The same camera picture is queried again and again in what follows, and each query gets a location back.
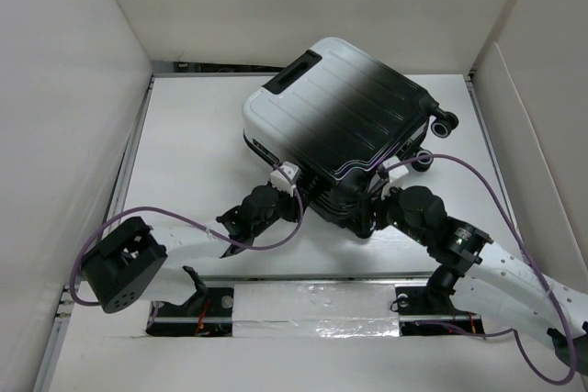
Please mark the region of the white black hard-shell suitcase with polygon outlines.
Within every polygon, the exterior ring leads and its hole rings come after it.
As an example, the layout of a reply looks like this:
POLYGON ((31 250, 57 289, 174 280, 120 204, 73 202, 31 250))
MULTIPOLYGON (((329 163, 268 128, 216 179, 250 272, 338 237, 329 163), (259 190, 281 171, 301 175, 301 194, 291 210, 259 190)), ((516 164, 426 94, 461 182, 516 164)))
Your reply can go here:
POLYGON ((243 104, 243 137, 270 165, 291 162, 306 204, 324 220, 371 236, 382 164, 423 153, 428 133, 459 124, 418 83, 353 44, 314 43, 243 104))

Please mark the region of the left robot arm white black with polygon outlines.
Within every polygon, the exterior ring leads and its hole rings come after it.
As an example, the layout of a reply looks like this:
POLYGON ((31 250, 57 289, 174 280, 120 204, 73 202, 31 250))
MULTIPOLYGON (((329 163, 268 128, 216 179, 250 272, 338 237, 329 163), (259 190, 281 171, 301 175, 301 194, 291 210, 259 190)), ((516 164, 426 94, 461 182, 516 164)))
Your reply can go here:
POLYGON ((145 292, 163 268, 285 245, 298 234, 304 211, 296 186, 284 191, 273 185, 259 185, 221 215, 223 232, 162 208, 131 208, 86 241, 73 273, 91 286, 93 304, 113 314, 142 297, 154 300, 145 292))

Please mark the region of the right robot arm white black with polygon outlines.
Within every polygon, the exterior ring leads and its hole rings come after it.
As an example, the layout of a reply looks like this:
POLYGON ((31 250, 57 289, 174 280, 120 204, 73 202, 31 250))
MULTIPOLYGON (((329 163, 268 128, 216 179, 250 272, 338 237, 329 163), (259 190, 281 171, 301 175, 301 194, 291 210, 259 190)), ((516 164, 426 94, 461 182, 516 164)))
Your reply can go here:
POLYGON ((424 290, 435 312, 450 307, 501 322, 587 372, 587 296, 535 271, 484 231, 450 217, 424 186, 393 188, 375 199, 376 227, 393 227, 426 248, 439 266, 424 290))

